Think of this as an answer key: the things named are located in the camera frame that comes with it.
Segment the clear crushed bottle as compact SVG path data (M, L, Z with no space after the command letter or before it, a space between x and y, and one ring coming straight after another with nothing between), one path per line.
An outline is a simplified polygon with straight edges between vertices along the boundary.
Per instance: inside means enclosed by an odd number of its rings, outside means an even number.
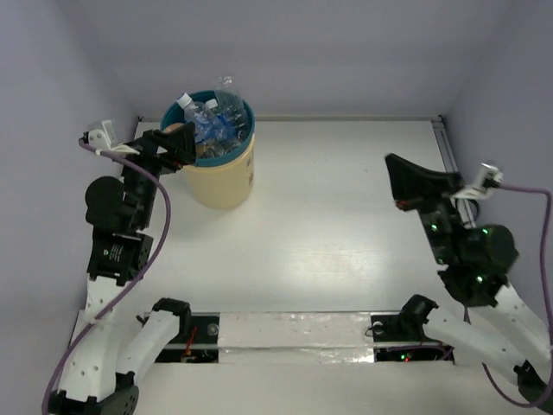
M183 110L184 119L194 124L195 142L197 144L208 143L203 135L202 125L206 122L214 122L203 103L194 101L190 95L183 93L176 100L176 104Z

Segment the blue label water bottle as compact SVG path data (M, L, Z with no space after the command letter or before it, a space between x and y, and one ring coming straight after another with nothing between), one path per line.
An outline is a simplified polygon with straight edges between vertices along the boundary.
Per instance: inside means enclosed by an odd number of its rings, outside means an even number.
M209 99L205 105L225 127L227 140L233 140L236 137L234 124L232 123L231 117L223 110L217 99Z

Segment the clear bottle white cap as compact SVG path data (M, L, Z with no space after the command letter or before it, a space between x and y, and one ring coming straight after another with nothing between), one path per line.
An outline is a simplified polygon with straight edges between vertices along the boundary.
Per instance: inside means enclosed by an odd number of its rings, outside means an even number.
M215 83L214 92L219 107L232 125L233 135L243 141L247 136L248 116L244 101L238 93L238 88L232 76L222 76Z

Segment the small orange bottle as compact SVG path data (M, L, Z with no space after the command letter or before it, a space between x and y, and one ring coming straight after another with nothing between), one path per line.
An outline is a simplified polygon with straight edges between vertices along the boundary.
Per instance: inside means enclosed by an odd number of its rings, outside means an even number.
M172 134L172 133L180 130L183 126L184 126L183 123L175 123L175 124L172 124L172 125L168 126L167 128L165 128L162 131L162 133L163 134Z

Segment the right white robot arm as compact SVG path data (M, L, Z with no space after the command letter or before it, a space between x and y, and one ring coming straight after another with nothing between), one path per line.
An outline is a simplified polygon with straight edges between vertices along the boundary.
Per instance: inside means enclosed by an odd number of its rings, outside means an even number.
M377 336L392 341L440 342L461 351L513 384L521 396L507 402L520 408L552 412L552 303L544 299L540 319L508 280L518 260L511 230L500 224L470 226L457 207L460 200L479 202L496 189L543 195L544 225L550 224L552 194L540 188L507 185L500 169L482 164L466 183L456 171L424 168L397 154L385 156L392 199L402 212L417 213L446 292L464 309L456 317L436 301L413 295L397 314L373 320Z

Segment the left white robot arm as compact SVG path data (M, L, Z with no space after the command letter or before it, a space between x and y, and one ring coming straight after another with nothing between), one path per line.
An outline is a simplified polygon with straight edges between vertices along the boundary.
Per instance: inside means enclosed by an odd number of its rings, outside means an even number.
M101 176L86 190L86 221L92 250L86 269L86 303L73 337L55 367L41 404L45 414L132 414L139 381L171 342L192 327L187 302L164 297L139 318L140 329L124 341L131 293L143 281L164 242L146 233L160 178L196 161L194 125L172 124L114 144L106 127L87 131L79 146L122 166L120 176Z

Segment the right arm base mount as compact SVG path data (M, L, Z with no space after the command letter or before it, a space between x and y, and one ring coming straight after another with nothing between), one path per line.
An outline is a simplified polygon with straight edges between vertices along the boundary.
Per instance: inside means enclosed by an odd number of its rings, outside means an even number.
M372 340L376 362L454 362L453 348L442 342L409 334L396 323L395 314L371 315L365 338Z

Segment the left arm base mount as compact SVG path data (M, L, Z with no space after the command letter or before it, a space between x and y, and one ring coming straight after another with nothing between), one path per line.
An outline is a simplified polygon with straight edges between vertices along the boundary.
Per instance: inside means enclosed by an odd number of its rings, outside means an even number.
M218 363L219 318L218 313L192 314L190 330L173 339L155 363Z

